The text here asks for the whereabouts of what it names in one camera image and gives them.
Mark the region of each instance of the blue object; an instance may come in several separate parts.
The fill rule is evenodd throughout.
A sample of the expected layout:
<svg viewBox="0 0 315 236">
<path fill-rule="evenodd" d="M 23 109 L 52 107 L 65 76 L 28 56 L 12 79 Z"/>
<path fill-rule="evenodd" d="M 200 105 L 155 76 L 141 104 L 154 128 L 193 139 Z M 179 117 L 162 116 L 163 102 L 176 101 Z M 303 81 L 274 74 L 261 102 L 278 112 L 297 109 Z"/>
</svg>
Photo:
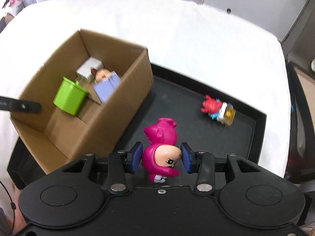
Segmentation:
<svg viewBox="0 0 315 236">
<path fill-rule="evenodd" d="M 190 162 L 189 152 L 187 151 L 187 149 L 185 148 L 183 144 L 181 144 L 181 151 L 182 151 L 182 162 L 183 162 L 185 171 L 189 173 L 192 169 L 192 164 Z"/>
<path fill-rule="evenodd" d="M 116 74 L 111 74 L 107 79 L 103 79 L 101 82 L 95 84 L 93 88 L 100 101 L 104 103 L 119 83 L 119 77 Z"/>
<path fill-rule="evenodd" d="M 219 112 L 217 112 L 217 113 L 208 113 L 208 115 L 213 120 L 213 119 L 216 119 L 219 116 Z"/>
<path fill-rule="evenodd" d="M 140 144 L 135 148 L 135 151 L 132 154 L 131 171 L 133 173 L 135 173 L 139 167 L 142 158 L 142 153 L 143 144 L 140 142 Z"/>
</svg>

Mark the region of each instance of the cable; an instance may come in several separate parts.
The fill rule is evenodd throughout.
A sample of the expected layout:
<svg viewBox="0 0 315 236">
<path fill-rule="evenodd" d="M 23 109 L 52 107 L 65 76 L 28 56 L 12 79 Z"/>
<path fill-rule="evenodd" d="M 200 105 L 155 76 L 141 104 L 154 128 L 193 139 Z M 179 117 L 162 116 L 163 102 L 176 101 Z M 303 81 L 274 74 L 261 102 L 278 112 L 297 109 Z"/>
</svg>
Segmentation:
<svg viewBox="0 0 315 236">
<path fill-rule="evenodd" d="M 12 224 L 12 229 L 11 229 L 9 235 L 12 235 L 13 229 L 14 229 L 14 225 L 15 225 L 15 210 L 16 210 L 16 205 L 15 205 L 15 203 L 13 202 L 13 200 L 12 200 L 12 198 L 11 198 L 11 196 L 10 196 L 8 190 L 6 189 L 6 187 L 4 186 L 4 184 L 1 182 L 1 180 L 0 180 L 0 184 L 2 185 L 2 187 L 4 188 L 4 190 L 7 192 L 7 195 L 9 196 L 10 201 L 11 201 L 11 208 L 12 208 L 12 210 L 13 210 L 13 224 Z"/>
</svg>

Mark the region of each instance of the cardboard box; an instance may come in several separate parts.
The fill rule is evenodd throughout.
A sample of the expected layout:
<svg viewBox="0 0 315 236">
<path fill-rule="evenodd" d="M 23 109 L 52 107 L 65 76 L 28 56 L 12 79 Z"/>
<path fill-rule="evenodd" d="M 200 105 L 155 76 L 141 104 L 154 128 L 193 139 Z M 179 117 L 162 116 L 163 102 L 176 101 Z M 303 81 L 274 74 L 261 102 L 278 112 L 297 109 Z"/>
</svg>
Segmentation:
<svg viewBox="0 0 315 236">
<path fill-rule="evenodd" d="M 53 104 L 63 77 L 74 81 L 90 57 L 115 71 L 120 84 L 105 103 L 95 92 L 76 116 Z M 149 93 L 153 75 L 147 49 L 113 37 L 80 30 L 66 40 L 36 73 L 20 99 L 40 102 L 40 114 L 11 113 L 22 141 L 46 174 L 94 153 L 107 157 Z"/>
</svg>

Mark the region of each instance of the lime green cup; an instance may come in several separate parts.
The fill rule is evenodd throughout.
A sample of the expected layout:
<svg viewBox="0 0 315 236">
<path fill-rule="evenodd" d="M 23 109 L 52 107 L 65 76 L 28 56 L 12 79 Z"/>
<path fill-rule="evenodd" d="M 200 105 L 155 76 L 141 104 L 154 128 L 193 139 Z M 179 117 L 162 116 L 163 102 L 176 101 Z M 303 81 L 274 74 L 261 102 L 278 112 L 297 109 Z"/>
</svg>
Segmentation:
<svg viewBox="0 0 315 236">
<path fill-rule="evenodd" d="M 89 92 L 80 87 L 79 82 L 75 83 L 64 77 L 55 96 L 54 104 L 61 110 L 76 115 L 85 96 Z"/>
</svg>

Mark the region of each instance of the white tablecloth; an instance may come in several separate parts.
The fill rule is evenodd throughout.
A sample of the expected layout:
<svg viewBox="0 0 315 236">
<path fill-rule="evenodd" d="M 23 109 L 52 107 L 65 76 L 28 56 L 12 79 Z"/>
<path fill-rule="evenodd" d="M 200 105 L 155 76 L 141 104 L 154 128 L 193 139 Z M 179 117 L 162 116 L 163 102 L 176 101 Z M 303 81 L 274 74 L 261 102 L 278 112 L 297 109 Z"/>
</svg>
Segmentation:
<svg viewBox="0 0 315 236">
<path fill-rule="evenodd" d="M 267 114 L 259 165 L 284 175 L 290 96 L 275 36 L 233 15 L 182 0 L 50 0 L 25 8 L 0 34 L 0 95 L 18 98 L 45 60 L 80 28 L 145 45 L 152 63 Z M 0 112 L 1 179 L 7 178 L 16 140 L 9 113 Z"/>
</svg>

